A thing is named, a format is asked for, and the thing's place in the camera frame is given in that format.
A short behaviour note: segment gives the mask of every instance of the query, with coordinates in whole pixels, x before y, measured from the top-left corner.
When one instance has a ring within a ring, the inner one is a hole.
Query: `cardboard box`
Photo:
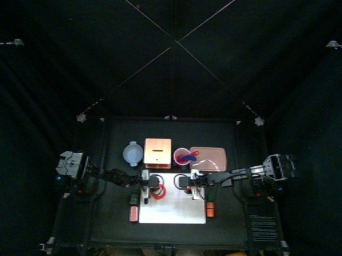
[[[144,164],[149,169],[171,169],[171,139],[145,139]]]

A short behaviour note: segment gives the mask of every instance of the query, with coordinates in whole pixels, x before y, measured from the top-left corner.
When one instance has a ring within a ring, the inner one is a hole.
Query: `gray object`
[[[123,158],[129,163],[131,167],[137,166],[144,155],[143,148],[136,144],[136,141],[131,141],[129,145],[123,150]]]
[[[56,167],[57,173],[75,178],[79,172],[81,157],[83,153],[73,153],[71,151],[61,153],[59,165]]]

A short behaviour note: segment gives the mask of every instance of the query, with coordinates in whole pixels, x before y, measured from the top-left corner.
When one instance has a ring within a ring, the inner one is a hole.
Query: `black curtain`
[[[0,31],[2,41],[17,38]],[[40,255],[57,207],[55,166],[75,132],[75,116],[35,61],[24,47],[0,46],[0,255]]]
[[[342,51],[334,49],[267,122],[272,153],[292,153],[299,177],[282,198],[291,255],[340,255]]]

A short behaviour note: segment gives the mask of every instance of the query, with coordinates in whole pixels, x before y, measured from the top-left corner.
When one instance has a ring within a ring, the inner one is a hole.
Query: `metal rod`
[[[99,98],[95,103],[92,103],[89,105],[89,107],[81,112],[81,114],[87,113],[101,101],[104,101],[104,98],[108,98],[108,96],[115,92],[115,90],[117,90],[132,78],[133,76],[169,50],[169,47],[157,54],[157,56],[149,61],[147,62],[147,64],[144,64],[144,66],[141,68],[137,69],[137,71],[133,72],[133,74],[124,79],[124,81],[113,88],[109,90],[109,92],[105,94],[105,97]]]
[[[248,109],[248,111],[252,113],[252,115],[255,117],[259,117],[258,113],[252,110],[252,108],[250,107],[250,105],[239,98],[239,96],[235,94],[235,92],[231,90],[231,88],[226,85],[226,83],[219,79],[219,77],[214,74],[214,72],[208,69],[208,67],[199,61],[199,59],[194,56],[194,54],[188,51],[188,49],[183,46],[183,44],[180,44],[179,41],[176,41],[176,44],[183,48],[183,50],[188,53],[188,55],[194,58],[194,60],[198,62],[198,64],[206,69],[206,71],[211,74],[211,76],[216,79],[216,81],[219,82],[219,84],[226,87],[230,91],[230,93],[232,94],[232,96],[235,97],[235,99],[242,103],[242,105]]]
[[[182,42],[235,1],[230,1],[177,41]]]
[[[156,24],[156,22],[140,11],[140,9],[128,1],[125,0],[125,2],[132,6],[132,8],[149,20],[149,22],[160,29],[160,31],[163,31],[163,33],[169,36],[169,34],[167,33],[167,31]]]

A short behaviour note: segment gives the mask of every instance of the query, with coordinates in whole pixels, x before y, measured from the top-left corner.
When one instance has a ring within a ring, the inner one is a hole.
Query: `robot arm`
[[[198,197],[198,188],[206,186],[220,185],[223,187],[232,186],[234,180],[251,179],[256,185],[264,183],[278,183],[295,177],[295,166],[290,155],[270,155],[263,164],[250,168],[236,169],[230,172],[216,172],[202,174],[198,170],[191,170],[190,177],[179,178],[177,187],[180,189],[191,188],[192,198]]]
[[[71,151],[65,151],[60,155],[56,171],[59,173],[59,179],[68,178],[77,186],[83,186],[84,181],[89,177],[101,179],[125,188],[139,185],[145,203],[148,203],[149,188],[157,188],[159,186],[159,179],[156,176],[149,175],[148,170],[143,170],[141,173],[132,176],[119,169],[100,172],[99,168],[91,163],[89,157],[84,156],[83,153]],[[77,191],[84,191],[84,188],[77,187]]]

